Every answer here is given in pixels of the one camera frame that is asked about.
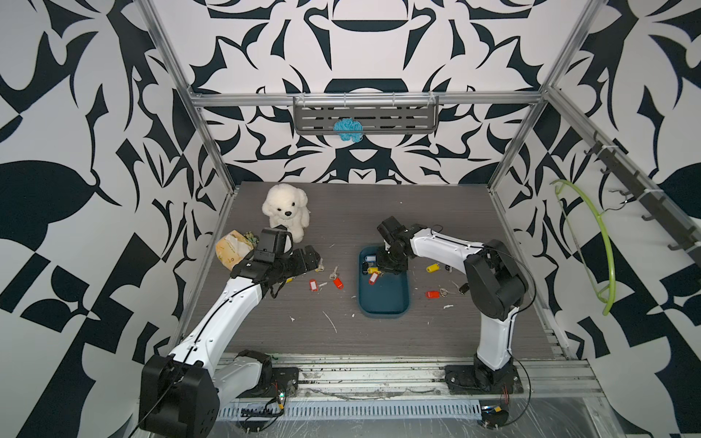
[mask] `blue yarn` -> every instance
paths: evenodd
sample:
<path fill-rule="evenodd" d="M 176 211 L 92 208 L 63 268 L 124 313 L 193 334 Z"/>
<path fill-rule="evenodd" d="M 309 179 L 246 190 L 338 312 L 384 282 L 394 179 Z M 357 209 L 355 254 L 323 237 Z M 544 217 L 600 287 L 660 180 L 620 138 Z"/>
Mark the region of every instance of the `blue yarn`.
<path fill-rule="evenodd" d="M 334 124 L 334 131 L 362 131 L 362 125 L 352 118 L 342 118 Z M 353 134 L 339 134 L 339 136 L 341 140 L 353 140 L 353 143 L 358 143 L 362 140 L 362 134 L 359 132 L 354 132 Z"/>

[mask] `snack bag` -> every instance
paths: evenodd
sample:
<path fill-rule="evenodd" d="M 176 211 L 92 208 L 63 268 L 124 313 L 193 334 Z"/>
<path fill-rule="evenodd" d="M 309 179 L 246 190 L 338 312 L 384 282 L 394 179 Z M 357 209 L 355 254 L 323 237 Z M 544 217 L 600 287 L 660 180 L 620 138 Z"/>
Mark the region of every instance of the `snack bag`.
<path fill-rule="evenodd" d="M 237 230 L 219 239 L 216 246 L 219 261 L 230 271 L 251 249 L 253 244 Z"/>

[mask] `wire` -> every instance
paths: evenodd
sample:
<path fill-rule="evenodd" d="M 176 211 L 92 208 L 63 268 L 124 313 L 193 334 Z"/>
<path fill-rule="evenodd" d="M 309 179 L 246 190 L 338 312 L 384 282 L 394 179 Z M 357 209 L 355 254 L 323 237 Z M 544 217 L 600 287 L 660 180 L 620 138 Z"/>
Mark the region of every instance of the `wire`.
<path fill-rule="evenodd" d="M 502 424 L 501 426 L 499 426 L 500 429 L 504 426 L 508 426 L 508 425 L 516 423 L 522 416 L 524 416 L 526 411 L 528 411 L 529 406 L 531 406 L 531 396 L 533 395 L 533 387 L 531 386 L 531 377 L 529 376 L 528 370 L 526 370 L 526 367 L 524 367 L 524 365 L 521 363 L 521 361 L 518 360 L 516 357 L 514 357 L 514 359 L 516 360 L 516 362 L 519 362 L 519 365 L 521 365 L 521 368 L 523 368 L 524 373 L 526 373 L 526 377 L 528 378 L 528 399 L 526 400 L 526 406 L 524 407 L 524 410 L 519 414 L 519 416 L 514 418 L 513 420 L 506 422 L 506 423 Z"/>
<path fill-rule="evenodd" d="M 263 432 L 265 429 L 272 426 L 278 420 L 279 417 L 283 416 L 283 414 L 285 413 L 285 405 L 286 404 L 287 404 L 287 398 L 285 397 L 285 401 L 283 401 L 283 408 L 280 410 L 280 415 L 273 418 L 273 420 L 270 423 L 268 423 L 267 425 L 263 426 L 262 429 L 258 429 L 257 432 Z"/>
<path fill-rule="evenodd" d="M 435 227 L 435 226 L 439 226 L 439 227 L 440 227 L 440 231 L 443 231 L 443 225 L 435 224 L 435 225 L 432 225 L 432 226 L 430 227 L 431 235 L 435 235 L 435 234 L 433 233 L 433 227 Z M 446 239 L 446 238 L 444 238 L 444 237 L 442 237 L 442 236 L 436 236 L 436 237 L 439 238 L 439 239 L 441 239 L 441 240 L 445 240 L 445 241 L 447 241 L 447 242 L 456 243 L 457 245 L 464 245 L 464 244 L 465 244 L 464 242 L 456 242 L 455 240 Z M 472 247 L 472 248 L 480 248 L 480 249 L 487 249 L 487 250 L 489 250 L 489 251 L 495 251 L 495 252 L 498 252 L 499 254 L 503 254 L 503 255 L 505 255 L 505 256 L 508 256 L 508 257 L 511 258 L 513 261 L 515 261 L 516 263 L 518 263 L 519 265 L 521 265 L 521 267 L 523 267 L 523 269 L 525 269 L 526 272 L 528 273 L 528 275 L 531 277 L 531 281 L 532 281 L 532 283 L 533 283 L 533 299 L 531 300 L 531 302 L 530 302 L 526 307 L 524 307 L 524 308 L 522 308 L 522 309 L 519 309 L 519 311 L 516 312 L 516 313 L 514 314 L 514 316 L 518 315 L 518 314 L 521 313 L 521 312 L 525 312 L 526 310 L 528 310 L 529 307 L 531 307 L 531 306 L 533 305 L 533 303 L 536 302 L 536 297 L 538 296 L 538 287 L 536 286 L 536 278 L 533 276 L 533 273 L 531 272 L 530 269 L 528 269 L 528 266 L 526 266 L 526 264 L 525 264 L 524 262 L 520 261 L 519 259 L 517 259 L 517 258 L 514 257 L 513 255 L 509 254 L 508 252 L 500 251 L 499 249 L 488 248 L 488 247 L 485 247 L 485 246 L 482 246 L 482 245 L 479 245 L 479 246 L 477 246 L 477 245 L 470 245 L 470 247 Z"/>
<path fill-rule="evenodd" d="M 274 401 L 275 401 L 275 397 L 274 397 L 273 399 L 271 399 L 268 403 L 266 403 L 266 405 L 265 405 L 265 407 L 264 407 L 263 409 L 267 409 L 268 405 L 272 404 Z M 273 423 L 276 422 L 276 421 L 278 420 L 279 417 L 283 416 L 283 414 L 285 413 L 285 406 L 286 406 L 286 405 L 287 405 L 287 398 L 285 398 L 285 400 L 283 401 L 283 408 L 280 410 L 280 413 L 279 413 L 275 418 L 273 418 L 273 420 L 272 420 L 270 423 L 268 423 L 268 424 L 266 424 L 265 426 L 263 426 L 262 429 L 247 431 L 247 433 L 250 433 L 250 432 L 260 433 L 260 432 L 263 432 L 263 431 L 264 431 L 265 429 L 267 429 L 268 427 L 272 426 Z M 255 416 L 251 416 L 251 417 L 246 418 L 246 419 L 243 421 L 243 423 L 239 421 L 239 426 L 240 426 L 242 429 L 247 430 L 246 427 L 245 427 L 245 426 L 246 426 L 246 422 L 247 422 L 248 420 L 250 420 L 251 418 L 254 418 L 254 417 L 255 417 Z"/>
<path fill-rule="evenodd" d="M 224 304 L 228 303 L 230 299 L 232 299 L 232 298 L 235 297 L 236 295 L 239 295 L 241 292 L 245 291 L 246 289 L 250 289 L 251 287 L 257 286 L 258 284 L 259 284 L 259 283 L 253 283 L 253 284 L 250 285 L 250 286 L 246 286 L 246 287 L 244 287 L 243 289 L 241 289 L 240 291 L 234 292 L 233 295 L 231 295 L 229 298 L 227 298 L 227 299 L 225 299 L 224 301 L 222 301 L 222 303 L 219 304 L 219 305 L 217 306 L 217 308 L 215 309 L 215 311 L 212 312 L 212 314 L 210 315 L 210 317 L 207 318 L 207 322 L 205 322 L 205 324 L 202 326 L 202 329 L 200 329 L 199 333 L 197 333 L 197 336 L 195 337 L 194 344 L 197 344 L 197 342 L 198 342 L 199 339 L 200 339 L 200 336 L 201 336 L 202 333 L 205 331 L 205 328 L 206 328 L 207 324 L 210 323 L 210 320 L 212 320 L 212 317 L 219 311 L 220 308 L 222 308 L 222 307 L 224 306 Z M 182 372 L 182 369 L 183 369 L 183 367 L 185 366 L 185 363 L 187 362 L 187 358 L 190 357 L 190 353 L 192 353 L 194 349 L 195 349 L 195 345 L 192 345 L 192 346 L 190 347 L 190 349 L 187 350 L 187 354 L 185 355 L 185 358 L 184 358 L 184 359 L 182 360 L 182 362 L 180 363 L 180 367 L 178 368 L 177 372 L 173 374 L 173 375 L 175 376 L 175 378 L 173 379 L 173 381 L 170 382 L 170 383 L 168 384 L 168 387 L 165 389 L 165 391 L 163 391 L 163 394 L 161 394 L 161 396 L 158 398 L 158 400 L 156 400 L 156 403 L 154 403 L 154 405 L 151 406 L 151 408 L 149 409 L 149 411 L 146 412 L 146 415 L 144 415 L 144 417 L 143 417 L 138 423 L 136 423 L 136 426 L 134 426 L 134 429 L 131 431 L 131 433 L 129 434 L 129 436 L 128 436 L 127 438 L 131 438 L 132 436 L 134 436 L 134 434 L 136 433 L 136 431 L 139 429 L 139 426 L 141 426 L 142 424 L 144 424 L 144 421 L 146 421 L 146 419 L 149 417 L 149 415 L 151 415 L 151 412 L 153 412 L 154 409 L 163 401 L 163 398 L 168 394 L 168 391 L 170 391 L 170 389 L 173 387 L 173 385 L 175 385 L 175 384 L 178 382 L 178 376 L 179 376 L 180 373 Z"/>

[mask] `wallpaper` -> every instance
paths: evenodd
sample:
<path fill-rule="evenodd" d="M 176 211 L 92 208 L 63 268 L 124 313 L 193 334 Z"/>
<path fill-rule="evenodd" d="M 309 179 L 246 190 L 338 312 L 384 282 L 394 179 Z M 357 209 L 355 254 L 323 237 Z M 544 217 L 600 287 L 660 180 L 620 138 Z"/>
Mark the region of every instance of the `wallpaper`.
<path fill-rule="evenodd" d="M 4 2 L 4 437 L 124 431 L 225 194 L 135 4 Z"/>
<path fill-rule="evenodd" d="M 687 214 L 701 219 L 701 6 L 611 0 L 559 86 Z"/>
<path fill-rule="evenodd" d="M 285 107 L 203 111 L 229 172 L 241 181 L 486 184 L 527 105 L 450 105 L 429 135 L 300 136 Z"/>
<path fill-rule="evenodd" d="M 585 0 L 155 0 L 196 93 L 535 90 Z"/>
<path fill-rule="evenodd" d="M 700 13 L 697 1 L 610 0 L 560 84 L 695 218 Z M 700 433 L 701 268 L 667 248 L 672 239 L 657 222 L 642 220 L 647 211 L 601 172 L 605 166 L 586 156 L 588 149 L 548 107 L 498 187 L 508 223 L 570 351 L 590 361 L 626 433 Z M 558 203 L 555 179 L 576 183 L 598 211 L 606 210 L 617 280 L 607 316 L 587 274 L 597 289 L 608 284 L 601 232 L 571 189 Z"/>

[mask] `plush dog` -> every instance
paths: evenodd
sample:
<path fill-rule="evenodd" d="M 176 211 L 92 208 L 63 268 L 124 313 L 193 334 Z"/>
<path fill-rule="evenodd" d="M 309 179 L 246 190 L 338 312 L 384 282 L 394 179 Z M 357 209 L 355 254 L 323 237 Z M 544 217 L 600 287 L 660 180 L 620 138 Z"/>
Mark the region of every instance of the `plush dog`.
<path fill-rule="evenodd" d="M 268 191 L 263 203 L 263 213 L 270 218 L 270 227 L 284 225 L 292 234 L 292 240 L 300 243 L 304 229 L 309 226 L 309 210 L 304 190 L 289 184 L 278 184 Z"/>

